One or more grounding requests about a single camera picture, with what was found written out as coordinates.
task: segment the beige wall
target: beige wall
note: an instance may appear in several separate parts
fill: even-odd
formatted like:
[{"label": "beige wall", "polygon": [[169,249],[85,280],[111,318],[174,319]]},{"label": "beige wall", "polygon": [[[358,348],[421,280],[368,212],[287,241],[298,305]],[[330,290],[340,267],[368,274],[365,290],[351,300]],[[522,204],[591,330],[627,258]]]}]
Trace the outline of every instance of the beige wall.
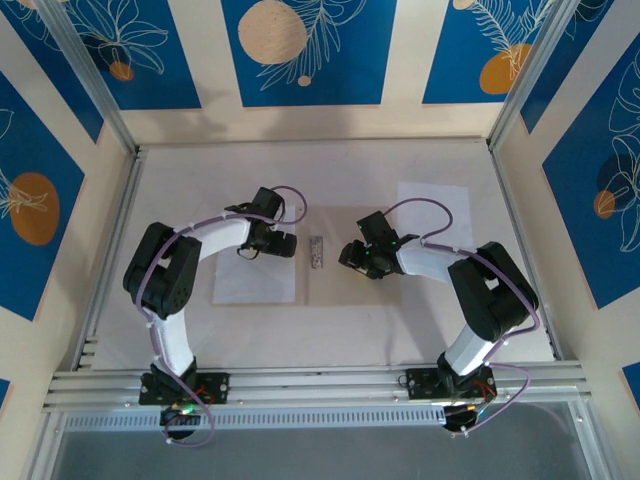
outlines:
[{"label": "beige wall", "polygon": [[91,141],[2,15],[0,71],[85,173],[35,321],[0,307],[0,378],[12,384],[0,417],[0,479],[13,480],[31,446],[51,374],[73,348],[129,162],[108,128],[97,145]]},{"label": "beige wall", "polygon": [[638,34],[638,18],[636,0],[616,0],[532,134],[518,118],[497,150],[552,321],[584,366],[620,467],[630,479],[640,471],[640,412],[621,369],[640,361],[640,290],[596,308],[542,162]]}]

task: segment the white table surface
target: white table surface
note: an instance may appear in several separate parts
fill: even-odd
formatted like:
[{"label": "white table surface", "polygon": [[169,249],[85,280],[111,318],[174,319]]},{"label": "white table surface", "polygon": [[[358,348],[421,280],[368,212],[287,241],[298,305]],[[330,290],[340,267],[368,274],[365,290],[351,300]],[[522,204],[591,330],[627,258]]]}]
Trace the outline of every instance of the white table surface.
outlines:
[{"label": "white table surface", "polygon": [[[465,324],[452,287],[409,276],[374,282],[329,258],[355,238],[356,220],[396,203],[400,182],[466,187],[476,244],[501,242],[524,271],[484,141],[350,140],[151,149],[98,323],[92,368],[144,369],[152,361],[145,321],[122,288],[126,267],[150,223],[197,222],[250,201],[260,186],[281,184],[300,189],[312,210],[309,220],[296,227],[299,300],[288,305],[214,307],[215,258],[201,262],[187,306],[188,336],[198,365],[435,362]],[[416,226],[415,232],[398,233],[425,232]],[[322,270],[308,266],[305,239],[314,234],[325,237]],[[540,330],[512,340],[494,358],[548,361],[552,353]]]}]

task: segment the white paper sheet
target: white paper sheet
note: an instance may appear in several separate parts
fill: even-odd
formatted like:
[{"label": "white paper sheet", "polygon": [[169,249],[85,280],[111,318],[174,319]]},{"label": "white paper sheet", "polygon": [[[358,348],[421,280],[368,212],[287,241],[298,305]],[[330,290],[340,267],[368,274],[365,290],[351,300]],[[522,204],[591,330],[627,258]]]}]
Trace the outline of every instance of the white paper sheet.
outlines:
[{"label": "white paper sheet", "polygon": [[[285,221],[296,218],[296,208],[287,205]],[[294,225],[278,227],[295,233]],[[296,301],[296,264],[294,258],[258,255],[246,260],[228,248],[218,254],[213,284],[213,303],[219,304],[274,304]]]},{"label": "white paper sheet", "polygon": [[[450,185],[433,185],[429,183],[398,183],[398,201],[413,197],[424,197],[438,200],[453,213],[453,225],[431,240],[456,247],[474,247],[471,228],[471,208],[469,206],[469,189]],[[395,211],[396,231],[402,237],[408,233],[424,235],[445,226],[448,216],[437,205],[425,202],[406,203]]]}]

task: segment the glass panel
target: glass panel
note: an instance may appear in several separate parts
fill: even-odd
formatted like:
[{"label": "glass panel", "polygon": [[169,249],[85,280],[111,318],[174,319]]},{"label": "glass panel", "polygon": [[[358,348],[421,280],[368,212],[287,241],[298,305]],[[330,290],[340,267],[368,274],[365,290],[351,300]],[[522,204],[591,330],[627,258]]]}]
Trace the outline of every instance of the glass panel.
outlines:
[{"label": "glass panel", "polygon": [[157,432],[67,433],[54,479],[586,479],[565,403],[515,404],[469,438],[437,427],[219,431],[169,448]]}]

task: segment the floral wall pattern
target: floral wall pattern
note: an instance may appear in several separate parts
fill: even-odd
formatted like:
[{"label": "floral wall pattern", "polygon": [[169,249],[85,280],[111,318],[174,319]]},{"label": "floral wall pattern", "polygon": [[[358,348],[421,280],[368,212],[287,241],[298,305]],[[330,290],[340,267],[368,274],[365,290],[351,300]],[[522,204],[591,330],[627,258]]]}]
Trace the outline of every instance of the floral wall pattern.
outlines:
[{"label": "floral wall pattern", "polygon": [[451,0],[423,103],[501,102],[554,0]]},{"label": "floral wall pattern", "polygon": [[[200,108],[167,0],[68,0],[62,5],[121,109]],[[0,8],[58,90],[64,88],[73,73],[57,64],[45,68],[47,58],[58,63],[64,58],[32,3],[0,0]]]},{"label": "floral wall pattern", "polygon": [[25,0],[0,0],[0,11],[69,105],[87,135],[96,142],[104,120],[42,23],[33,4]]},{"label": "floral wall pattern", "polygon": [[520,110],[529,133],[535,128],[613,2],[614,0],[581,0],[578,4],[564,35]]},{"label": "floral wall pattern", "polygon": [[83,179],[0,74],[0,306],[35,318]]},{"label": "floral wall pattern", "polygon": [[598,307],[640,286],[640,35],[543,166]]},{"label": "floral wall pattern", "polygon": [[223,0],[245,107],[375,105],[396,0]]}]

